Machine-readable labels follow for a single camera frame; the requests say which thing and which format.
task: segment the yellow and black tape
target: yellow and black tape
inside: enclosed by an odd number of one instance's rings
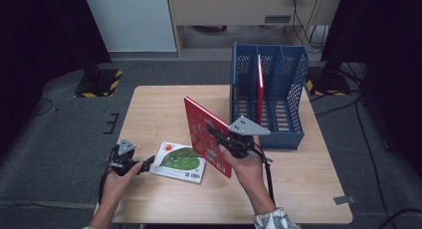
[[[308,91],[312,96],[348,96],[350,95],[349,90],[318,90],[315,89],[313,81],[307,79]]]
[[[114,94],[115,89],[117,88],[118,82],[120,81],[120,77],[123,74],[123,71],[116,71],[115,76],[109,86],[109,90],[106,92],[101,93],[94,93],[94,92],[81,92],[75,94],[75,97],[77,98],[95,98],[95,97],[110,97],[112,94]]]

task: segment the gray carpet floor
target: gray carpet floor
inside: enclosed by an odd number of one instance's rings
[[[93,215],[98,185],[109,149],[118,141],[135,87],[140,85],[226,85],[230,61],[114,62],[123,70],[112,97],[74,98],[83,76],[76,71],[50,81],[0,167],[0,229],[82,228]],[[312,102],[316,114],[353,102],[359,93],[323,97]],[[379,175],[385,207],[390,215],[405,208],[422,209],[422,178],[399,153],[383,147],[369,110],[358,112],[370,145],[360,129],[355,105],[317,118],[334,167],[350,204],[348,225],[302,225],[317,228],[378,228],[387,218],[377,186]],[[111,134],[108,121],[118,115]],[[422,215],[404,213],[384,228],[422,228]],[[120,224],[113,228],[139,228]],[[146,228],[253,228],[250,226],[146,225]]]

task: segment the book cover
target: book cover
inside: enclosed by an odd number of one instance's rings
[[[217,139],[209,132],[209,125],[211,125],[222,135],[229,136],[229,125],[190,98],[186,97],[184,102],[193,149],[223,175],[230,178],[232,167],[224,160],[218,148]]]
[[[263,106],[264,106],[264,75],[263,68],[261,63],[261,55],[258,55],[258,98],[257,98],[257,121],[256,123],[261,125],[262,116],[263,116]]]
[[[157,175],[200,184],[205,169],[205,159],[192,146],[163,142],[152,166]]]

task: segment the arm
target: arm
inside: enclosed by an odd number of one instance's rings
[[[106,229],[111,225],[111,219],[118,202],[123,197],[132,179],[140,171],[142,162],[137,163],[125,176],[118,176],[111,171],[105,180],[103,199],[96,214],[94,215],[90,226],[97,229]]]
[[[254,136],[254,141],[259,143],[259,138]],[[238,159],[224,146],[219,145],[224,159],[233,167],[239,183],[244,188],[254,209],[254,224],[256,228],[262,229],[296,229],[286,210],[277,208],[271,200],[270,194],[264,184],[263,162],[256,155],[248,155],[245,158]]]

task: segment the sleeve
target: sleeve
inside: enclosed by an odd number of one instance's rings
[[[256,229],[299,229],[282,207],[274,212],[254,216],[254,225]]]

